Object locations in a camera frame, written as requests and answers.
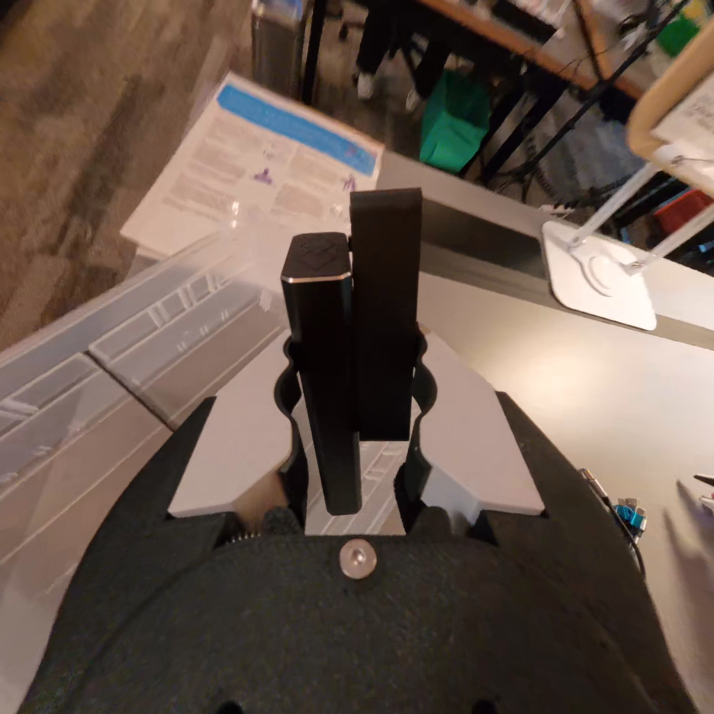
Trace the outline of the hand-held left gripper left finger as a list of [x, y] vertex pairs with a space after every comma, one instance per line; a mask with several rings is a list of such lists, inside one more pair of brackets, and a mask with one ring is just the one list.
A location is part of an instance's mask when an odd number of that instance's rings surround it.
[[234, 513], [262, 522], [274, 507], [306, 519], [308, 460], [296, 407], [304, 402], [289, 334], [222, 387], [168, 507], [176, 518]]

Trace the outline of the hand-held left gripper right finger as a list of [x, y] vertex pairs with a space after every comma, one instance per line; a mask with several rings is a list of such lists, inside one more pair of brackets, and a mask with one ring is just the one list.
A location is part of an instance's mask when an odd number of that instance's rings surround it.
[[406, 460], [394, 490], [403, 525], [426, 507], [451, 525], [483, 512], [539, 517], [545, 510], [492, 385], [433, 331], [420, 329]]

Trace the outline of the black power bank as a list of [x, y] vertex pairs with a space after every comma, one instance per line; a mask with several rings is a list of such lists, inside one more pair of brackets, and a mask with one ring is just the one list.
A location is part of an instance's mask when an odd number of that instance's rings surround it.
[[361, 510], [361, 469], [348, 239], [292, 238], [281, 271], [290, 355], [299, 372], [325, 505], [331, 515]]

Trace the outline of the black rectangular block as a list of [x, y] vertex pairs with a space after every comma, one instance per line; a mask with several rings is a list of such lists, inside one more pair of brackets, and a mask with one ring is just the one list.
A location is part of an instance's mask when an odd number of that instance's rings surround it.
[[420, 189], [351, 195], [356, 404], [362, 442], [407, 441], [418, 347]]

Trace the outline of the clear plastic storage box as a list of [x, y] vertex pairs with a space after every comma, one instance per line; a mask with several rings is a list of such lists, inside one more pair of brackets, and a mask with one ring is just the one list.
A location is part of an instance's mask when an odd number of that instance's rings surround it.
[[1, 358], [1, 617], [54, 612], [112, 503], [171, 434], [86, 355], [125, 320], [70, 314]]
[[278, 283], [238, 239], [214, 234], [155, 265], [148, 304], [86, 355], [168, 427], [177, 427], [288, 327]]

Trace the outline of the white lamp base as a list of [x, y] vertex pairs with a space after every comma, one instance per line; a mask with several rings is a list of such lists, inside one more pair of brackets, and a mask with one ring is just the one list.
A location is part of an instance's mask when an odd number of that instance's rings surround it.
[[618, 324], [653, 331], [657, 326], [652, 300], [643, 277], [655, 261], [682, 246], [713, 222], [713, 205], [666, 237], [644, 257], [621, 245], [596, 237], [598, 229], [624, 206], [660, 170], [683, 173], [692, 184], [713, 194], [713, 153], [684, 141], [665, 144], [581, 227], [547, 221], [541, 228], [541, 244], [551, 291], [557, 301], [579, 313]]

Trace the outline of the printed poster sheet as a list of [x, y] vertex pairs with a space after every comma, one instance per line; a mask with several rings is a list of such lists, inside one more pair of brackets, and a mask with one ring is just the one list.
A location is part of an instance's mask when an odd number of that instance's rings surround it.
[[384, 151], [229, 72], [120, 235], [165, 258], [226, 225], [349, 234], [351, 194], [376, 188]]

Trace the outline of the red box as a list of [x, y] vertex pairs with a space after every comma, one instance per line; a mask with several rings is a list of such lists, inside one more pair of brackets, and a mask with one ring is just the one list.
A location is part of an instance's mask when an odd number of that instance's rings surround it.
[[698, 189], [682, 192], [655, 211], [660, 234], [670, 236], [712, 204], [713, 198]]

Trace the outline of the green bin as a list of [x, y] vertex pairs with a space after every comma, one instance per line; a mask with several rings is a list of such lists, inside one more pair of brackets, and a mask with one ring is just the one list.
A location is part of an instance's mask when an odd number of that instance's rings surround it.
[[479, 150], [489, 129], [490, 114], [487, 85], [446, 69], [425, 104], [420, 162], [458, 174]]

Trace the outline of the beige framed board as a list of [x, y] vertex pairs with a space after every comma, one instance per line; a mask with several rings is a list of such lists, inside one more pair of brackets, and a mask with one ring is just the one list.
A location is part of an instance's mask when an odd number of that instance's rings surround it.
[[630, 150], [713, 196], [713, 19], [638, 101]]

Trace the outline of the metal trash can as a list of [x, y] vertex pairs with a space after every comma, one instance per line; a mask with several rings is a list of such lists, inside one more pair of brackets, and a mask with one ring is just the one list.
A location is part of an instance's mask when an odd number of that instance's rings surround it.
[[290, 99], [300, 95], [311, 1], [252, 1], [252, 78]]

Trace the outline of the wooden edged desk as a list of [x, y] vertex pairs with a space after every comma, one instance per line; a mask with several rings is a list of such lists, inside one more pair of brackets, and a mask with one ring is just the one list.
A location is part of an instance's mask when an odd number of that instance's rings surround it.
[[460, 170], [465, 177], [471, 166], [482, 160], [483, 152], [505, 120], [526, 96], [533, 99], [528, 111], [514, 126], [488, 161], [482, 164], [479, 179], [488, 186], [501, 177], [505, 185], [523, 182], [538, 167], [558, 141], [566, 135], [560, 129], [540, 154], [522, 165], [504, 170], [513, 154], [522, 149], [533, 130], [568, 89], [577, 89], [584, 110], [588, 102], [606, 95], [616, 106], [632, 109], [643, 90], [627, 79], [628, 57], [612, 68], [609, 54], [615, 42], [608, 44], [602, 34], [601, 16], [590, 1], [569, 1], [566, 8], [565, 34], [553, 34], [544, 44], [490, 13], [492, 1], [418, 1], [434, 16], [431, 39], [444, 39], [459, 58], [473, 64], [485, 81], [499, 80], [497, 98], [491, 110], [486, 136], [479, 150]]

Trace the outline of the green container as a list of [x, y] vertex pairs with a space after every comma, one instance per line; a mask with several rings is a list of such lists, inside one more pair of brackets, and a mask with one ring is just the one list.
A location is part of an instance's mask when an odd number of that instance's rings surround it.
[[685, 8], [657, 36], [655, 42], [668, 58], [676, 58], [700, 33], [708, 16]]

